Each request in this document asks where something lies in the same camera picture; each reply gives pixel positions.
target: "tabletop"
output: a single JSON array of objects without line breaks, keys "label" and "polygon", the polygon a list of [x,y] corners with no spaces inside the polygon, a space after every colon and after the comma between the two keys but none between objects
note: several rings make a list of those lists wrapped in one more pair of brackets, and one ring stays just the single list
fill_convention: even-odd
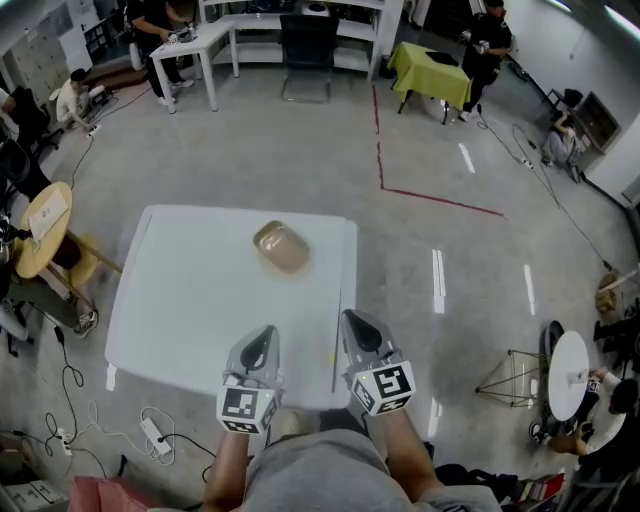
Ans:
[{"label": "tabletop", "polygon": [[571,418],[587,390],[589,356],[584,341],[576,331],[567,331],[558,340],[549,369],[549,405],[560,421]]},{"label": "tabletop", "polygon": [[151,54],[152,58],[167,59],[180,55],[190,55],[207,50],[213,43],[224,36],[233,27],[233,21],[218,20],[214,23],[203,23],[196,29],[196,38],[188,43],[164,43]]},{"label": "tabletop", "polygon": [[44,235],[44,238],[40,241],[40,247],[36,250],[37,245],[32,238],[28,238],[25,241],[16,239],[14,265],[17,274],[25,279],[34,278],[47,267],[67,233],[69,219],[71,218],[71,189],[69,185],[62,182],[49,185],[36,196],[22,216],[20,229],[29,229],[29,217],[40,210],[56,190],[62,193],[62,197],[69,205],[69,209]]},{"label": "tabletop", "polygon": [[400,43],[391,56],[389,67],[398,73],[393,91],[404,102],[407,92],[433,96],[462,110],[469,101],[471,80],[461,67],[440,64],[427,55],[429,48]]},{"label": "tabletop", "polygon": [[[253,245],[280,220],[309,245],[284,274]],[[106,357],[130,373],[215,395],[231,347],[256,327],[280,334],[283,404],[345,407],[348,366],[338,332],[355,307],[357,228],[340,217],[194,206],[149,206],[132,241]]]}]

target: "person sitting on floor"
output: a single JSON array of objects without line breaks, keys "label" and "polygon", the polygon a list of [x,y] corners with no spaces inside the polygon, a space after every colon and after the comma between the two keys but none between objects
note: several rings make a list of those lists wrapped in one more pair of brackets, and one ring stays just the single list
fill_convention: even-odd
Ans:
[{"label": "person sitting on floor", "polygon": [[538,445],[584,457],[600,450],[618,434],[627,413],[638,401],[638,383],[633,379],[621,381],[606,368],[592,370],[589,375],[601,384],[597,394],[585,394],[576,413],[579,423],[576,432],[551,437],[540,424],[532,423],[529,435]]},{"label": "person sitting on floor", "polygon": [[563,112],[551,127],[549,136],[542,146],[542,164],[547,167],[567,165],[575,168],[573,156],[577,148],[577,139],[573,118]]},{"label": "person sitting on floor", "polygon": [[84,69],[76,69],[71,77],[64,83],[58,93],[56,113],[58,121],[71,124],[75,121],[86,132],[93,129],[83,117],[87,114],[91,92],[84,85],[87,72]]}]

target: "red floor tape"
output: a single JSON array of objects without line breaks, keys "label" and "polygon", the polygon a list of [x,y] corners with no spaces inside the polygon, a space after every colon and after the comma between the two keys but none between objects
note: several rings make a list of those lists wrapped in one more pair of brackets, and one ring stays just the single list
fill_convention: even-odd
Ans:
[{"label": "red floor tape", "polygon": [[[378,116],[378,94],[377,94],[377,90],[376,90],[375,84],[371,84],[371,90],[373,91],[373,109],[374,109],[375,120],[376,120],[376,135],[380,135],[380,118]],[[386,188],[384,186],[384,168],[382,167],[382,149],[381,149],[379,140],[378,140],[378,143],[377,143],[376,146],[377,146],[377,150],[378,150],[378,177],[380,179],[380,190],[384,190],[385,192],[393,192],[394,194],[401,194],[403,196],[417,197],[419,199],[426,199],[428,201],[436,201],[438,203],[449,204],[451,206],[460,206],[461,208],[467,208],[469,210],[473,210],[473,211],[480,212],[480,213],[488,213],[489,215],[495,215],[497,217],[502,217],[503,219],[505,218],[505,216],[502,213],[496,212],[494,210],[490,210],[488,208],[482,208],[480,206],[474,206],[472,204],[460,203],[458,201],[451,201],[449,199],[444,199],[442,197],[428,196],[428,195],[425,195],[425,194],[418,194],[416,192],[410,192],[408,190],[400,190],[400,189],[396,189],[396,188]]]}]

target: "floor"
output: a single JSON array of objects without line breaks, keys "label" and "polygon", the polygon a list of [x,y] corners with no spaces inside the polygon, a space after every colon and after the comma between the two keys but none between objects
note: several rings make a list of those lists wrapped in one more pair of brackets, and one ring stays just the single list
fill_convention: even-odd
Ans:
[{"label": "floor", "polygon": [[[421,44],[438,43],[422,37]],[[491,132],[477,126],[477,114],[466,124],[453,120],[442,126],[440,103],[414,95],[397,115],[399,101],[389,80],[377,79],[373,85],[377,134],[372,85],[361,74],[337,72],[326,106],[281,102],[284,74],[278,67],[242,66],[234,79],[230,66],[220,66],[214,75],[220,105],[216,113],[208,110],[202,82],[183,91],[175,115],[167,114],[151,92],[144,93],[146,85],[119,94],[116,108],[144,93],[103,120],[80,162],[73,230],[93,233],[108,255],[124,262],[149,204],[351,219],[359,228],[358,307],[390,325],[413,365],[418,392],[410,413],[423,439],[435,445],[435,463],[456,462],[523,478],[571,467],[571,456],[553,456],[529,443],[527,427],[535,407],[510,409],[474,393],[508,349],[537,350],[541,329],[551,319],[578,331],[592,365],[600,361],[590,340],[597,319],[594,290],[605,270],[532,172],[515,162]],[[483,106],[486,121],[514,153],[512,123],[522,126],[539,147],[543,134],[534,123],[544,109],[533,89],[508,69],[488,89]],[[466,147],[475,173],[468,170],[459,144]],[[538,162],[539,154],[523,144]],[[43,165],[45,172],[53,181],[71,183],[88,147],[81,133],[68,134]],[[380,172],[386,189],[460,204],[381,190]],[[637,254],[621,211],[590,187],[575,185],[564,172],[550,169],[547,174],[558,200],[605,259],[622,271],[631,269]],[[23,209],[19,200],[16,215]],[[434,311],[434,250],[442,255],[446,282],[441,313]],[[525,265],[531,271],[531,303]],[[221,428],[212,397],[124,372],[118,372],[114,391],[105,389],[103,354],[117,286],[118,276],[101,270],[86,288],[100,311],[98,328],[86,340],[66,332],[69,361],[85,378],[81,388],[71,376],[66,379],[78,428],[87,424],[86,404],[95,400],[107,431],[125,432],[143,447],[139,413],[153,405],[174,418],[177,432],[215,450]],[[73,422],[61,386],[62,351],[52,326],[36,313],[29,322],[35,346],[20,347],[17,359],[0,351],[0,382],[6,390],[0,426],[44,439],[46,412],[68,430]],[[156,417],[168,431],[170,425]],[[199,501],[201,473],[211,461],[184,440],[176,444],[175,463],[161,467],[122,437],[108,438],[95,428],[78,442],[95,453],[108,474],[117,471],[120,454],[126,454],[134,481],[166,504],[185,507]],[[89,454],[80,452],[69,460],[57,443],[53,448],[53,458],[40,446],[34,450],[59,485],[72,475],[100,474]],[[257,443],[252,450],[259,450]]]}]

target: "white desk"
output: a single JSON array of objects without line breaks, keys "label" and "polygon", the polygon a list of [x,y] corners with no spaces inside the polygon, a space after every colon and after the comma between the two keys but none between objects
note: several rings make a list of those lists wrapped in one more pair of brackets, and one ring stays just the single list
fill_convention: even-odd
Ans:
[{"label": "white desk", "polygon": [[[571,376],[584,372],[583,382],[572,382]],[[571,418],[587,390],[589,357],[587,347],[575,331],[567,331],[558,340],[549,368],[549,405],[560,421]]]},{"label": "white desk", "polygon": [[[253,235],[275,219],[311,249],[295,274],[275,269],[253,245]],[[271,323],[280,332],[283,404],[345,407],[348,360],[338,318],[355,307],[356,252],[357,227],[341,217],[149,206],[118,286],[107,360],[215,395],[233,344]]]},{"label": "white desk", "polygon": [[[209,104],[211,110],[214,112],[218,110],[218,104],[216,102],[216,93],[213,86],[213,70],[211,69],[211,60],[209,58],[209,49],[211,46],[222,38],[225,34],[229,34],[231,48],[233,49],[233,74],[237,78],[238,72],[238,59],[236,48],[236,33],[235,30],[231,30],[233,27],[233,21],[218,20],[215,23],[204,23],[199,25],[196,30],[196,38],[188,43],[165,43],[160,46],[156,51],[151,54],[153,59],[153,65],[156,68],[160,86],[162,87],[162,93],[165,100],[167,100],[167,108],[171,114],[175,113],[176,107],[173,102],[173,96],[171,94],[171,88],[167,80],[167,74],[162,67],[162,59],[168,59],[170,57],[180,57],[181,55],[198,55],[200,63],[202,65],[202,73],[204,74],[204,81],[207,85],[207,94],[209,95]],[[197,78],[202,78],[200,74],[200,68],[194,62]]]}]

